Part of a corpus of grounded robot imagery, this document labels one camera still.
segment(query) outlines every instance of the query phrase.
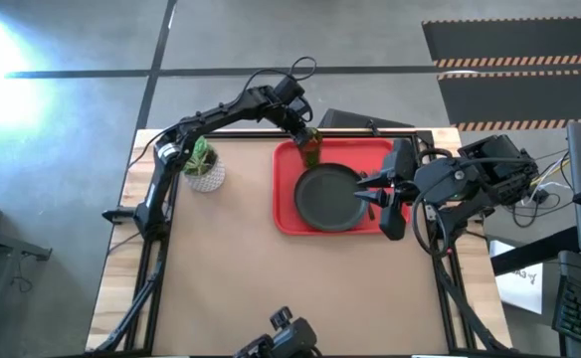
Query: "floor mat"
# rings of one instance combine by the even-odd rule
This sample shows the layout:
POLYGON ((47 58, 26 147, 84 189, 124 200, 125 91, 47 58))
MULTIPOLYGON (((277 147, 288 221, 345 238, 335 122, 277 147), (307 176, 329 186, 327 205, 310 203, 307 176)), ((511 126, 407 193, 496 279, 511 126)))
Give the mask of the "floor mat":
POLYGON ((581 70, 438 75, 459 130, 562 128, 581 121, 581 70))
POLYGON ((424 21, 440 68, 581 64, 581 17, 424 21))

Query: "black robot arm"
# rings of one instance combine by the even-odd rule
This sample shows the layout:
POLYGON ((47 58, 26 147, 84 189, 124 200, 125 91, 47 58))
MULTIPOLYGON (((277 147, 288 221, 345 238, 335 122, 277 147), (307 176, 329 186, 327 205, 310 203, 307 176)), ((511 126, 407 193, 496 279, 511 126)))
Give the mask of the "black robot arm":
MULTIPOLYGON (((315 136, 314 128, 307 128, 302 118, 311 111, 303 93, 297 79, 286 75, 275 88, 245 88, 230 103, 219 103, 215 108, 180 119, 162 131, 154 145, 155 168, 144 201, 135 208, 119 207, 102 215, 114 224, 118 224, 121 218, 132 219, 143 239, 149 242, 163 240, 168 236, 170 225, 163 211, 163 203, 174 179, 191 157, 196 140, 238 120, 259 122, 267 119, 290 134, 299 149, 302 149, 315 136)), ((165 257, 166 251, 161 247, 153 273, 135 296, 118 327, 94 352, 95 356, 102 351, 115 350, 123 335, 134 324, 140 308, 162 278, 165 257)))
POLYGON ((390 240, 401 240, 405 234, 405 220, 401 206, 412 204, 414 235, 421 247, 435 262, 437 278, 452 297, 459 311, 487 350, 506 350, 483 325, 461 292, 454 286, 441 258, 465 231, 468 219, 477 214, 485 216, 497 205, 514 205, 525 196, 531 181, 538 176, 538 166, 524 149, 518 150, 506 135, 491 136, 459 149, 460 156, 443 149, 428 149, 415 156, 411 142, 397 139, 393 151, 386 155, 381 171, 359 182, 376 191, 355 193, 363 200, 382 207, 379 228, 390 240), (441 158, 423 164, 428 155, 441 158), (393 188, 388 194, 381 188, 393 188), (449 201, 461 201, 447 206, 449 201), (418 226, 418 208, 425 204, 436 218, 436 233, 443 238, 443 247, 433 248, 423 240, 418 226))

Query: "white plant pot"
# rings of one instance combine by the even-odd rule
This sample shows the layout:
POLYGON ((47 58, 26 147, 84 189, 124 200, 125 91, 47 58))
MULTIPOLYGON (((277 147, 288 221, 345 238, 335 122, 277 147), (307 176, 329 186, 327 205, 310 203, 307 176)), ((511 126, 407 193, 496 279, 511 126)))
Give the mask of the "white plant pot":
POLYGON ((184 174, 184 179, 186 179, 189 186, 191 186, 191 189, 202 193, 208 193, 218 189, 222 183, 224 183, 225 176, 226 169, 224 168, 224 163, 222 163, 222 160, 218 157, 213 168, 204 175, 197 176, 184 174))

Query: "black cable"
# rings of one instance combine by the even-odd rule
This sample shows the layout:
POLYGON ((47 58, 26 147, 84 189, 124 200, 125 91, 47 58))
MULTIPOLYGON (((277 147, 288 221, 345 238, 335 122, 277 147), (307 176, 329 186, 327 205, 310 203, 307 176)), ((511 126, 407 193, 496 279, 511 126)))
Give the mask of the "black cable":
POLYGON ((314 72, 317 71, 317 60, 311 56, 302 56, 298 58, 295 62, 293 62, 292 65, 290 65, 289 75, 292 75, 295 66, 297 66, 297 64, 304 60, 310 60, 312 62, 312 68, 310 69, 310 73, 308 73, 308 75, 300 78, 295 78, 296 81, 308 80, 312 77, 312 75, 314 75, 314 72))
POLYGON ((516 218, 516 207, 515 205, 513 207, 511 207, 511 218, 513 219, 513 222, 522 229, 526 229, 529 228, 535 221, 536 221, 536 215, 538 215, 538 206, 536 205, 533 209, 533 214, 531 214, 531 219, 529 219, 529 222, 526 224, 520 224, 518 222, 518 219, 516 218))
POLYGON ((473 232, 473 231, 470 231, 470 230, 466 230, 466 234, 469 234, 469 235, 474 235, 474 236, 476 236, 476 237, 478 237, 478 238, 481 238, 481 239, 485 239, 485 240, 487 240, 487 236, 485 236, 485 235, 483 235, 483 234, 475 233, 475 232, 473 232))
POLYGON ((417 154, 417 160, 419 161, 419 163, 421 163, 423 161, 423 158, 433 154, 439 154, 448 158, 452 158, 452 153, 450 152, 450 150, 442 148, 428 148, 423 149, 421 152, 419 152, 419 154, 417 154))
POLYGON ((568 150, 569 150, 569 149, 561 149, 561 150, 555 151, 555 152, 553 152, 553 153, 545 154, 545 155, 543 155, 543 156, 540 156, 540 157, 534 158, 533 160, 535 160, 535 161, 542 160, 542 159, 544 159, 544 158, 548 158, 548 157, 550 157, 550 156, 554 156, 554 155, 556 155, 556 154, 560 154, 560 153, 562 153, 562 152, 565 152, 565 151, 568 151, 568 150))
POLYGON ((562 179, 565 180, 565 183, 567 183, 567 185, 569 186, 569 189, 573 190, 573 186, 571 185, 571 183, 569 183, 569 179, 567 179, 567 176, 565 175, 565 171, 562 169, 562 162, 565 161, 565 159, 568 156, 569 156, 569 150, 567 150, 565 155, 563 155, 562 159, 560 160, 560 174, 562 174, 562 179))
MULTIPOLYGON (((536 218, 540 218, 540 217, 543 217, 545 215, 551 214, 553 212, 557 212, 558 210, 564 209, 564 208, 566 208, 567 206, 569 206, 571 204, 573 204, 573 202, 569 202, 569 203, 567 203, 565 205, 562 205, 562 206, 560 206, 560 207, 558 207, 556 209, 549 210, 548 212, 538 214, 538 215, 536 215, 536 218)), ((518 214, 518 213, 516 213, 516 216, 521 217, 521 218, 531 218, 532 217, 531 215, 523 215, 523 214, 518 214)))
POLYGON ((21 293, 27 293, 27 292, 31 291, 32 288, 34 288, 34 285, 32 284, 32 282, 23 276, 23 271, 21 270, 21 262, 23 261, 24 258, 27 258, 29 256, 31 256, 31 255, 28 253, 23 253, 23 256, 19 260, 19 263, 16 267, 17 274, 12 277, 12 282, 10 282, 10 284, 14 284, 14 281, 18 280, 19 281, 19 291, 21 291, 21 293))
POLYGON ((323 354, 321 354, 321 351, 319 350, 319 348, 312 347, 312 348, 310 348, 310 350, 312 351, 312 353, 314 353, 315 357, 323 357, 323 354))
POLYGON ((530 227, 536 221, 536 218, 539 218, 539 217, 542 216, 542 215, 538 215, 538 210, 550 210, 550 209, 554 209, 554 208, 556 208, 560 204, 560 200, 561 200, 560 195, 558 195, 556 193, 549 193, 548 196, 547 196, 547 198, 549 198, 550 196, 555 196, 556 197, 556 203, 554 205, 548 207, 548 208, 540 208, 538 203, 536 203, 535 206, 532 207, 532 208, 529 208, 529 207, 519 207, 519 206, 516 206, 516 205, 511 206, 511 209, 505 208, 505 207, 503 207, 503 208, 507 212, 511 213, 511 218, 513 219, 513 222, 519 228, 526 229, 526 228, 530 227), (533 213, 531 215, 521 215, 521 214, 516 213, 516 210, 518 210, 518 209, 532 209, 533 210, 533 213), (528 223, 521 224, 520 222, 518 222, 518 218, 517 217, 530 218, 530 220, 529 220, 528 223))
POLYGON ((454 173, 448 172, 445 175, 438 178, 438 180, 435 181, 426 190, 419 193, 419 195, 417 195, 417 198, 414 200, 414 203, 412 204, 412 231, 414 233, 414 237, 417 239, 417 242, 419 243, 419 246, 423 249, 423 251, 425 251, 426 253, 428 253, 428 255, 430 255, 434 258, 442 258, 443 256, 448 254, 448 247, 450 246, 450 238, 448 238, 448 233, 446 233, 445 225, 443 225, 443 223, 441 222, 441 216, 439 215, 439 209, 437 209, 434 205, 431 205, 430 207, 437 215, 437 220, 439 220, 439 224, 440 224, 439 226, 441 227, 442 234, 443 234, 443 247, 438 252, 433 253, 432 249, 428 245, 425 244, 425 241, 423 240, 423 237, 421 236, 421 232, 419 231, 419 220, 417 219, 418 215, 419 215, 418 208, 419 208, 419 205, 421 205, 421 203, 423 202, 423 198, 425 197, 425 195, 428 194, 428 192, 430 192, 434 187, 439 185, 442 181, 444 181, 446 178, 448 178, 451 175, 454 175, 454 173))
POLYGON ((547 165, 547 167, 546 167, 546 168, 545 168, 543 171, 541 171, 541 172, 540 172, 540 174, 538 174, 537 178, 540 178, 540 177, 542 177, 542 176, 543 176, 543 175, 544 175, 544 174, 547 172, 547 170, 549 170, 549 168, 551 168, 551 167, 552 167, 554 164, 556 164, 557 162, 558 162, 558 161, 556 160, 556 161, 554 161, 554 162, 551 162, 551 164, 547 165))
MULTIPOLYGON (((297 59, 294 63, 292 63, 292 65, 290 66, 290 69, 287 73, 285 73, 284 71, 280 71, 280 70, 276 70, 276 69, 259 69, 255 72, 253 72, 249 78, 247 79, 246 83, 244 84, 244 87, 242 88, 242 90, 240 91, 240 94, 238 95, 238 97, 234 100, 234 102, 240 101, 240 99, 242 99, 242 97, 244 96, 244 93, 246 93, 246 91, 249 89, 249 85, 251 84, 251 82, 253 81, 253 79, 255 77, 257 77, 258 75, 261 75, 263 73, 274 73, 274 74, 278 74, 278 75, 283 75, 288 77, 289 79, 295 81, 295 82, 300 82, 303 80, 307 80, 309 78, 312 77, 312 75, 314 75, 315 71, 317 70, 317 60, 314 59, 311 56, 303 56, 300 57, 299 59, 297 59), (308 73, 307 75, 300 77, 300 78, 296 78, 295 76, 292 75, 292 72, 294 71, 295 66, 297 66, 298 63, 300 63, 301 61, 304 60, 310 60, 312 61, 312 69, 310 70, 310 73, 308 73)), ((304 102, 304 104, 307 104, 308 106, 308 119, 302 119, 304 122, 310 122, 312 121, 312 107, 310 106, 310 104, 307 103, 307 101, 305 99, 302 100, 304 102)), ((147 142, 147 144, 144 146, 144 148, 142 149, 142 152, 140 153, 140 155, 133 159, 133 161, 131 163, 129 163, 129 165, 127 165, 127 170, 129 170, 135 163, 138 162, 138 160, 140 160, 140 158, 142 158, 144 156, 144 154, 146 154, 147 149, 149 148, 149 145, 151 145, 151 143, 157 139, 159 136, 161 136, 162 134, 166 133, 167 131, 176 128, 177 126, 181 125, 181 124, 185 124, 191 121, 195 121, 198 120, 197 118, 191 119, 191 120, 184 120, 184 121, 178 121, 177 123, 168 126, 166 129, 161 130, 158 134, 154 135, 151 139, 149 139, 149 141, 147 142)))
POLYGON ((109 251, 107 251, 107 255, 111 255, 111 253, 116 250, 117 248, 121 247, 122 245, 128 243, 129 241, 131 241, 131 239, 137 237, 138 235, 140 235, 140 232, 137 232, 133 235, 131 235, 130 237, 124 239, 123 241, 119 242, 118 244, 112 246, 111 248, 109 248, 109 251))
MULTIPOLYGON (((547 194, 548 194, 548 195, 547 195, 547 198, 549 198, 550 196, 555 196, 555 197, 556 197, 556 203, 555 203, 555 204, 553 204, 553 205, 551 205, 551 206, 548 206, 548 207, 540 207, 539 205, 536 205, 536 208, 537 208, 538 210, 551 210, 551 209, 554 209, 554 208, 556 208, 556 207, 557 207, 557 206, 560 204, 560 201, 562 200, 562 198, 560 197, 560 195, 558 195, 558 194, 556 194, 556 193, 547 193, 547 194)), ((517 209, 533 210, 533 209, 534 209, 534 207, 517 206, 517 205, 515 205, 514 207, 516 208, 516 210, 517 210, 517 209)), ((508 213, 511 213, 511 210, 510 210, 509 208, 505 208, 505 210, 506 210, 508 213)))

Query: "concrete floor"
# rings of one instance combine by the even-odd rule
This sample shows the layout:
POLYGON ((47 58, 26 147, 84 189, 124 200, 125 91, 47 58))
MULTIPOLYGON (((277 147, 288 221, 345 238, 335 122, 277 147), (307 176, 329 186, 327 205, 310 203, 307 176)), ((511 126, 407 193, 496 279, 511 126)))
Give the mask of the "concrete floor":
MULTIPOLYGON (((2 80, 2 74, 149 69, 166 4, 0 0, 0 230, 54 248, 45 264, 24 262, 34 289, 23 294, 13 287, 1 309, 0 357, 83 351, 111 232, 99 213, 119 198, 146 85, 145 78, 2 80)), ((162 68, 288 66, 303 55, 324 66, 428 66, 423 20, 579 15, 581 0, 180 0, 162 68)), ((160 79, 147 126, 226 101, 244 80, 160 79)), ((432 75, 315 76, 304 85, 317 118, 334 107, 448 125, 432 75)), ((462 140, 490 134, 463 133, 462 140)), ((508 134, 534 156, 566 147, 563 130, 508 134)), ((523 230, 499 210, 485 230, 527 243, 572 224, 573 206, 523 230)), ((557 353, 548 327, 505 311, 517 348, 557 353)))

